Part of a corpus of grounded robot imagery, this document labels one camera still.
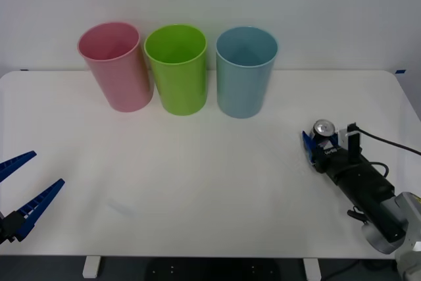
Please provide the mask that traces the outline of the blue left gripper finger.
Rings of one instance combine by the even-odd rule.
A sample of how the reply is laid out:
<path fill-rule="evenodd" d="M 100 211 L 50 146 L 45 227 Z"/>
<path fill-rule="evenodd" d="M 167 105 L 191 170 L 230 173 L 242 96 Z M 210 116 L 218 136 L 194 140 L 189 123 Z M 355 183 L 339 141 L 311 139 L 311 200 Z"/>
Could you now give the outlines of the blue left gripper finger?
<path fill-rule="evenodd" d="M 27 204 L 7 215 L 4 218 L 4 240 L 24 240 L 64 184 L 65 181 L 60 178 Z"/>
<path fill-rule="evenodd" d="M 0 165 L 0 182 L 8 178 L 12 173 L 26 164 L 30 159 L 33 159 L 37 153 L 29 151 L 17 157 L 4 161 Z"/>

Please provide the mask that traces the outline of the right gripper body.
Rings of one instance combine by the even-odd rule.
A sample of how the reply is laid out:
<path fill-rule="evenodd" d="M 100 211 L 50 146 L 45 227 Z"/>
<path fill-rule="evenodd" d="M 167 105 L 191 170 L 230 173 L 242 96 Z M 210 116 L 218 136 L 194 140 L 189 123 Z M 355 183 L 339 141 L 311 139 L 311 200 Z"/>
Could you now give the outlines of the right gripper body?
<path fill-rule="evenodd" d="M 353 147 L 350 151 L 342 147 L 312 150 L 312 161 L 318 173 L 327 174 L 332 181 L 338 181 L 345 173 L 362 163 L 362 148 Z"/>

